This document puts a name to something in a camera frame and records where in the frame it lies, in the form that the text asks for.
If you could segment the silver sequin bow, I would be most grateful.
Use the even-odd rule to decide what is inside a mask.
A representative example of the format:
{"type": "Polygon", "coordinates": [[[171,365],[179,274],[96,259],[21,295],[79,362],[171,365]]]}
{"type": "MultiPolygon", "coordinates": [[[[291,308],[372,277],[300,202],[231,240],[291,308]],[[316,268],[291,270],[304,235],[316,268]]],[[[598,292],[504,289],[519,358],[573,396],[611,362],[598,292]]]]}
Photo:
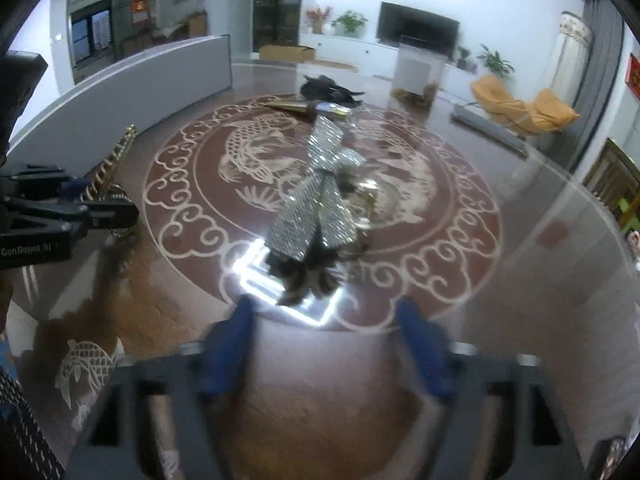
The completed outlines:
{"type": "Polygon", "coordinates": [[[344,132],[319,116],[307,142],[307,172],[288,194],[265,239],[277,255],[302,262],[314,244],[334,250],[357,239],[357,227],[344,203],[341,178],[354,174],[366,159],[343,145],[344,132]]]}

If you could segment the gold tube with cap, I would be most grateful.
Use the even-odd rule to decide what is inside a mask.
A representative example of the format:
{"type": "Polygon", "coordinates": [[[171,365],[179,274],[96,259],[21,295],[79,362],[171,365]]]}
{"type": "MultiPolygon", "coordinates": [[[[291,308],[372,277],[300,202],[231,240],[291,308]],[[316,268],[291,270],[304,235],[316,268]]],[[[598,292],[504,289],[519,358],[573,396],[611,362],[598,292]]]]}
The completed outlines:
{"type": "Polygon", "coordinates": [[[306,115],[310,118],[323,116],[332,120],[346,120],[352,117],[352,110],[349,107],[326,101],[280,100],[265,103],[265,107],[282,110],[282,112],[306,115]]]}

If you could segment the black feather hair clip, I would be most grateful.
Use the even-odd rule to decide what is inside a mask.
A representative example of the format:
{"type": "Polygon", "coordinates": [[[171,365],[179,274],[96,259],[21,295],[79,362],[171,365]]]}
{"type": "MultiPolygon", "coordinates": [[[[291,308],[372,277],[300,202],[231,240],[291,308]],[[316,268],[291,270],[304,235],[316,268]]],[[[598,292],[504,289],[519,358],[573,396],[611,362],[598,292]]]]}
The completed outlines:
{"type": "Polygon", "coordinates": [[[360,96],[363,96],[363,92],[342,87],[334,79],[324,75],[318,77],[305,75],[305,82],[300,87],[299,94],[307,101],[323,101],[349,108],[361,105],[360,96]]]}

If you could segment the large white cardboard box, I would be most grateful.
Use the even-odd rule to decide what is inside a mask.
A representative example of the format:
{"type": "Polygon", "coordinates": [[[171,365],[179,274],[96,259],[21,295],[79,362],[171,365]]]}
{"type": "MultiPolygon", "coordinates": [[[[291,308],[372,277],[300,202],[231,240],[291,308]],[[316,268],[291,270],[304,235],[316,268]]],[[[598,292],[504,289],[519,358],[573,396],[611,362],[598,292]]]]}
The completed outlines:
{"type": "Polygon", "coordinates": [[[14,136],[6,168],[52,165],[83,176],[129,126],[143,132],[231,86],[227,35],[145,50],[81,81],[40,112],[14,136]]]}

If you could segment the smartphone with red screen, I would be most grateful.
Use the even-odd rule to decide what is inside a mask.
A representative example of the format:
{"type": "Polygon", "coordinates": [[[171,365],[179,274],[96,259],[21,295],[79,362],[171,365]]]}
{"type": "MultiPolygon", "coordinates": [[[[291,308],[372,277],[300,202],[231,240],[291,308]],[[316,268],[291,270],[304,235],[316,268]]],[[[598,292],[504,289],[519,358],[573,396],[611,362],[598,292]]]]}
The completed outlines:
{"type": "Polygon", "coordinates": [[[623,436],[598,441],[586,469],[587,479],[608,480],[627,451],[627,439],[623,436]]]}

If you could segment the grey laptop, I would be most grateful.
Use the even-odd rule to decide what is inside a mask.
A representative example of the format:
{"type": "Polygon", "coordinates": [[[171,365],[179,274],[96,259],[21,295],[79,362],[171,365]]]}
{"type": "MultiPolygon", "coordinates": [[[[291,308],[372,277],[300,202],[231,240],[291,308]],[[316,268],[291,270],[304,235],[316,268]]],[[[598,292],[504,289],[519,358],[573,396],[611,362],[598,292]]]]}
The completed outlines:
{"type": "Polygon", "coordinates": [[[465,106],[456,104],[450,117],[458,124],[473,129],[476,133],[501,145],[503,148],[517,154],[521,158],[527,158],[529,156],[527,144],[513,132],[472,112],[472,110],[465,106]]]}

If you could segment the wooden dining chair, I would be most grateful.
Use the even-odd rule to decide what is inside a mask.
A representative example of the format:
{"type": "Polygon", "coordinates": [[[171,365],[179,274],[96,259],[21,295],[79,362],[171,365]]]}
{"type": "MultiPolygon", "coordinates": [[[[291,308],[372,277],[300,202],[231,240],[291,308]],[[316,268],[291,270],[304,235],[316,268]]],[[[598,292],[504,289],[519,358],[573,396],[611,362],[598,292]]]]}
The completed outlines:
{"type": "Polygon", "coordinates": [[[613,139],[605,140],[582,184],[612,214],[623,232],[639,219],[639,167],[613,139]]]}

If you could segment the orange lounge chair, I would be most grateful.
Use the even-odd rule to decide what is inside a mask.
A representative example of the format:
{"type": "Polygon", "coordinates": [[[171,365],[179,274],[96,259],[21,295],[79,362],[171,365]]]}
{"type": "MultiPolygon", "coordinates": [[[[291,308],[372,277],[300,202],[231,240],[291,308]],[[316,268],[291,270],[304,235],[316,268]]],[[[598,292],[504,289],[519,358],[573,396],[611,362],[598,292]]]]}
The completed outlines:
{"type": "Polygon", "coordinates": [[[470,83],[475,102],[499,125],[518,136],[558,133],[580,117],[550,89],[538,92],[533,101],[514,98],[502,81],[486,75],[470,83]]]}

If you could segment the small potted plant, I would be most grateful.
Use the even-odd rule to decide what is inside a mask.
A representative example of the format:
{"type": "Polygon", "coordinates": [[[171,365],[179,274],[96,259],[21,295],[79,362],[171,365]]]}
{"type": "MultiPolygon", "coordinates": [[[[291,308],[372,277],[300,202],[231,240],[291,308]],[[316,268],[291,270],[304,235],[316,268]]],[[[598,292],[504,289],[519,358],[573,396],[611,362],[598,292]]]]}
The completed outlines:
{"type": "Polygon", "coordinates": [[[468,62],[471,55],[471,51],[465,47],[458,47],[457,68],[459,70],[466,70],[468,68],[468,62]]]}

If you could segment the green potted plant right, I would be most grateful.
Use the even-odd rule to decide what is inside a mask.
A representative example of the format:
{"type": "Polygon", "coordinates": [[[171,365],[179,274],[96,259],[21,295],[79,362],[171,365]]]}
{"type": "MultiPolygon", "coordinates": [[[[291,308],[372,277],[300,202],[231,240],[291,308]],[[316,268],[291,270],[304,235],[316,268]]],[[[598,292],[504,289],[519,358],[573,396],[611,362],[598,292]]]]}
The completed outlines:
{"type": "Polygon", "coordinates": [[[501,79],[510,77],[515,73],[513,65],[505,60],[497,50],[489,49],[486,44],[481,44],[480,48],[482,50],[476,58],[489,73],[501,79]]]}

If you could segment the green potted plant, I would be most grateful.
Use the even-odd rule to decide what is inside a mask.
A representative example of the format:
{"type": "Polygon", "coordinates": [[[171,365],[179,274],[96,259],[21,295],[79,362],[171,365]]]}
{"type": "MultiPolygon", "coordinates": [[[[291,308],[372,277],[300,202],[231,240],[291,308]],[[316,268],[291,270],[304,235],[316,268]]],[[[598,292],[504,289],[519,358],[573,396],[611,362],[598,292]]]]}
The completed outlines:
{"type": "Polygon", "coordinates": [[[345,37],[358,37],[360,32],[366,27],[368,19],[361,13],[348,10],[338,16],[332,26],[335,31],[345,37]]]}
{"type": "Polygon", "coordinates": [[[480,48],[482,50],[476,58],[489,73],[501,79],[510,77],[515,73],[513,65],[505,60],[497,50],[489,49],[486,44],[481,44],[480,48]]]}

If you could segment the dark bookshelf cabinet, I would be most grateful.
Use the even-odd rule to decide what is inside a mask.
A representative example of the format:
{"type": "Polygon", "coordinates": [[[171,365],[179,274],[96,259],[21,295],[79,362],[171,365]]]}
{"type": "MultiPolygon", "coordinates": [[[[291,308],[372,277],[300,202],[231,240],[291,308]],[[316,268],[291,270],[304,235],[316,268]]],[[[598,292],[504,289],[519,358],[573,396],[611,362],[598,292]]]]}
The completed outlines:
{"type": "Polygon", "coordinates": [[[296,46],[302,0],[253,0],[253,48],[296,46]]]}

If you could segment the white tv cabinet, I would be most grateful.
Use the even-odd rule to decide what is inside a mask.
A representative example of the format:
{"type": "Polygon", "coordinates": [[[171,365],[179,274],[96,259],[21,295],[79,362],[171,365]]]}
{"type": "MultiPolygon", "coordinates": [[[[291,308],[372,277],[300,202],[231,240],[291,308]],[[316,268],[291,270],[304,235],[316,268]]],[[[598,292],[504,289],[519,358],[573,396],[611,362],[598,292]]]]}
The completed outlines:
{"type": "MultiPolygon", "coordinates": [[[[314,48],[316,57],[320,60],[355,66],[363,75],[392,79],[395,73],[398,58],[398,49],[395,47],[349,37],[316,34],[300,34],[299,44],[314,48]]],[[[478,75],[447,64],[440,80],[440,88],[461,96],[477,78],[478,75]]]]}

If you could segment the red flower vase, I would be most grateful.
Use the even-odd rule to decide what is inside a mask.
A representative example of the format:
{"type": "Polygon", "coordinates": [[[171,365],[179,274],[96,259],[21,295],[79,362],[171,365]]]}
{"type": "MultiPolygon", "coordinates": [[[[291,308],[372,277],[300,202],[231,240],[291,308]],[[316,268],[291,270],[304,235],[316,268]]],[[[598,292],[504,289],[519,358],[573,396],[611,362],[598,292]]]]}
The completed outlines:
{"type": "Polygon", "coordinates": [[[329,21],[331,13],[332,8],[330,6],[315,6],[305,10],[306,20],[314,34],[323,34],[323,26],[329,21]]]}

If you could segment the grey curtain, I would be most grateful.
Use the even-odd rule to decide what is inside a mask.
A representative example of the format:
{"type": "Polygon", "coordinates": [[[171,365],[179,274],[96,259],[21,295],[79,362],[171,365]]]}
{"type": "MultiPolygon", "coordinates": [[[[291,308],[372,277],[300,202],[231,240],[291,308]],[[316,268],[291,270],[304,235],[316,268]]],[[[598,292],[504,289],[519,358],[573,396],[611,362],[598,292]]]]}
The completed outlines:
{"type": "Polygon", "coordinates": [[[625,22],[611,0],[586,0],[584,18],[593,32],[593,42],[573,106],[580,117],[564,130],[551,155],[567,172],[577,168],[600,126],[624,41],[625,22]]]}

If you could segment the green potted plant left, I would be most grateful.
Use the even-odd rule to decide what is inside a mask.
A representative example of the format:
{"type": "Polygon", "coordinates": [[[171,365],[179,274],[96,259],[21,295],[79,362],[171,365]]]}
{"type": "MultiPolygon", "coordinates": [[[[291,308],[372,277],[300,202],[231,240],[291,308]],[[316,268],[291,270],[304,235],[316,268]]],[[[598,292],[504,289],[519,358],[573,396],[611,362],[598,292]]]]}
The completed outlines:
{"type": "Polygon", "coordinates": [[[368,19],[361,13],[348,10],[338,16],[332,26],[335,31],[345,37],[358,37],[360,32],[366,27],[368,19]]]}

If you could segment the black television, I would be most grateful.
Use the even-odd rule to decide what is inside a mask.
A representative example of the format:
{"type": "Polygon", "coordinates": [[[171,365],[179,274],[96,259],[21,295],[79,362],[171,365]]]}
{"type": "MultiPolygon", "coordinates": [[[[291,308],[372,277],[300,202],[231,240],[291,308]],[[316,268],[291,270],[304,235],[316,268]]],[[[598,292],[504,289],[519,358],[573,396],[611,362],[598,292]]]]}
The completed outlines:
{"type": "Polygon", "coordinates": [[[459,26],[458,21],[446,16],[397,3],[382,2],[376,39],[388,46],[411,44],[452,58],[459,26]]]}

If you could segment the white standing air conditioner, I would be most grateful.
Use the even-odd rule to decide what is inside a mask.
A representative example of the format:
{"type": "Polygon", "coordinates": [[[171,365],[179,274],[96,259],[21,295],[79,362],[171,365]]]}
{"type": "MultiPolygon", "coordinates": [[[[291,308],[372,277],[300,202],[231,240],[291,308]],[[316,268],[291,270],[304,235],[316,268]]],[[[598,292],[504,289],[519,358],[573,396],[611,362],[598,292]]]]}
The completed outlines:
{"type": "Polygon", "coordinates": [[[592,42],[593,31],[588,23],[574,13],[564,11],[542,85],[567,105],[573,105],[577,98],[592,42]]]}

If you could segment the red wall hanging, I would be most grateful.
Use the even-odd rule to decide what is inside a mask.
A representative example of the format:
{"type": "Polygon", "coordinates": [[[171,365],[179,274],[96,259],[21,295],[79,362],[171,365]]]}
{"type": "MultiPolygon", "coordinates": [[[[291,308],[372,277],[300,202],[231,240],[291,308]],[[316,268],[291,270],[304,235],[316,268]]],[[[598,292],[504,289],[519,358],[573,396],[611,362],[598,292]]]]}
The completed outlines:
{"type": "Polygon", "coordinates": [[[625,84],[631,93],[640,99],[640,61],[632,53],[629,55],[628,65],[625,75],[625,84]]]}

